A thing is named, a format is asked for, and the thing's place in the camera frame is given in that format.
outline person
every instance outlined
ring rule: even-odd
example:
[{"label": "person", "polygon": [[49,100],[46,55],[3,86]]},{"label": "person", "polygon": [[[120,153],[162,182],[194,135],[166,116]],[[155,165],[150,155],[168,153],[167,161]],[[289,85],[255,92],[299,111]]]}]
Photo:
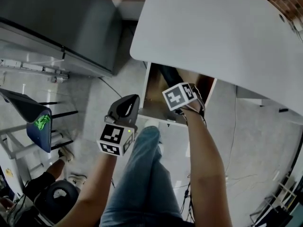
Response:
[{"label": "person", "polygon": [[[31,180],[26,185],[23,193],[32,202],[34,202],[35,198],[43,189],[53,184],[61,176],[65,164],[74,160],[74,155],[67,149],[67,147],[61,147],[58,150],[58,155],[59,159],[56,162],[48,167],[41,176]],[[87,178],[84,175],[70,175],[67,180],[76,187],[78,192],[80,192]],[[22,204],[23,197],[21,197],[18,207],[16,206],[17,204],[12,202],[9,207],[7,204],[4,205],[2,202],[4,201],[0,201],[6,209],[5,219],[11,226],[17,226],[19,224],[23,225],[27,222],[30,222],[31,224],[33,223],[34,218],[31,217],[32,212],[30,211],[32,209],[32,204],[27,201],[29,203],[29,207],[24,206]]]},{"label": "person", "polygon": [[[190,104],[199,112],[195,101]],[[190,141],[190,184],[195,226],[231,227],[224,166],[201,116],[182,109]],[[183,221],[168,170],[160,163],[157,127],[142,130],[124,175],[107,204],[117,158],[101,153],[78,200],[56,227],[188,226]]]}]

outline drawer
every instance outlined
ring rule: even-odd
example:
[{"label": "drawer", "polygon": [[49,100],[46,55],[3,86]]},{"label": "drawer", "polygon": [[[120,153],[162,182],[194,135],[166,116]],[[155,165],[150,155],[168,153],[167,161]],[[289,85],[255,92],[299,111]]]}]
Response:
[{"label": "drawer", "polygon": [[[196,85],[205,102],[205,106],[207,107],[217,79],[188,70],[177,70],[184,82],[194,83]],[[166,105],[162,92],[167,88],[168,85],[160,73],[158,66],[149,62],[147,65],[138,117],[146,119],[152,118],[163,123],[186,127],[184,117],[174,113],[174,111],[170,111]]]}]

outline sock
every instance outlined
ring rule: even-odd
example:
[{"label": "sock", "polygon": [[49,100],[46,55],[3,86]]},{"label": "sock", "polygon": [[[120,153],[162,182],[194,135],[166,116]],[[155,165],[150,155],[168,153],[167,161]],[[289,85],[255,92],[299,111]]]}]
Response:
[{"label": "sock", "polygon": [[68,160],[67,160],[66,156],[60,157],[59,159],[64,161],[64,163],[68,163]]}]

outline white table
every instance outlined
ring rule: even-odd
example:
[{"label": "white table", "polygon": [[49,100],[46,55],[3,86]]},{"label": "white table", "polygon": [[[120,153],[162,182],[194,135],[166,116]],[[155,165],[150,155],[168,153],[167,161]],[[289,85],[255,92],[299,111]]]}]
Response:
[{"label": "white table", "polygon": [[130,50],[303,115],[303,43],[267,0],[146,0]]}]

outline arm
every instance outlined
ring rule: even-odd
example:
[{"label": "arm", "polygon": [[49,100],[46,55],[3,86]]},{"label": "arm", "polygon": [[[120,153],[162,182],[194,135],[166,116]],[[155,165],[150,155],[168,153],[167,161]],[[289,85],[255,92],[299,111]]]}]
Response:
[{"label": "arm", "polygon": [[100,154],[71,211],[56,227],[93,227],[105,209],[117,157]]},{"label": "arm", "polygon": [[224,166],[201,117],[183,110],[190,142],[190,184],[196,226],[231,227]]}]

